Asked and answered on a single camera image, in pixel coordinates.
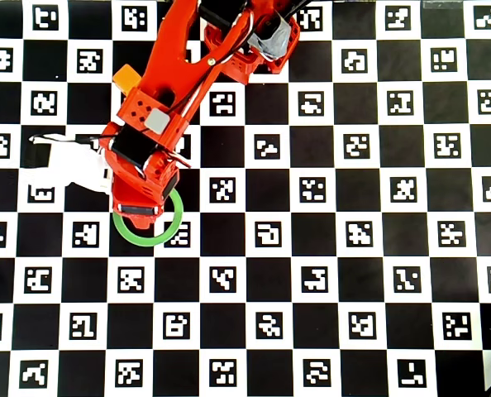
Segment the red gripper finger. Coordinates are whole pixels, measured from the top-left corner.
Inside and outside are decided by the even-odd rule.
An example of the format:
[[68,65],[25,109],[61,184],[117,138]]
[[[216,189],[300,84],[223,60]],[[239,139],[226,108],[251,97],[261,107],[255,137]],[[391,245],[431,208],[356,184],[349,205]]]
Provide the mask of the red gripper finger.
[[155,215],[144,215],[134,213],[123,213],[122,216],[131,222],[134,228],[146,230],[155,223],[157,217]]

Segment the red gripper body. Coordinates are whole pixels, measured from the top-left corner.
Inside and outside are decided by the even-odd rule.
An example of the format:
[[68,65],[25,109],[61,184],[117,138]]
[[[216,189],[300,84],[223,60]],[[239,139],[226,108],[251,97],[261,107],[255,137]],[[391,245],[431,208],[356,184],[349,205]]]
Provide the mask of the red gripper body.
[[113,209],[125,216],[158,217],[164,202],[179,182],[176,160],[157,151],[143,170],[113,150],[107,150],[107,163],[112,169]]

